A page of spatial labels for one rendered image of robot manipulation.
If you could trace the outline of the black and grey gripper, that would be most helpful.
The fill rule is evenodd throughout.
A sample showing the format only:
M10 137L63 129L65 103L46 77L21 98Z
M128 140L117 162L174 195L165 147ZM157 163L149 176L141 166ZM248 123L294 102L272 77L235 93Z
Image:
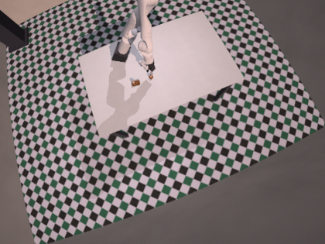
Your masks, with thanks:
M149 70L151 70L150 74L151 74L151 76L153 75L152 72L156 69L156 67L154 65L155 63L154 63L153 56L152 56L151 60L145 60L145 59L143 61L140 60L139 64L146 69L147 73L149 72Z

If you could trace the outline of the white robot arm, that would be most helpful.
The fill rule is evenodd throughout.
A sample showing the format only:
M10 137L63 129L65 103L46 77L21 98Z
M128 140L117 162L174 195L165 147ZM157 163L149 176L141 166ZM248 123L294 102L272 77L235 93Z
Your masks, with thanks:
M122 37L121 46L118 47L119 53L125 54L128 52L127 50L137 37L138 31L136 28L141 26L142 41L139 42L138 49L145 60L152 59L152 25L147 15L155 7L158 1L159 0L137 0L138 6L132 11L127 23L125 24L125 27L122 30L122 35L124 38Z

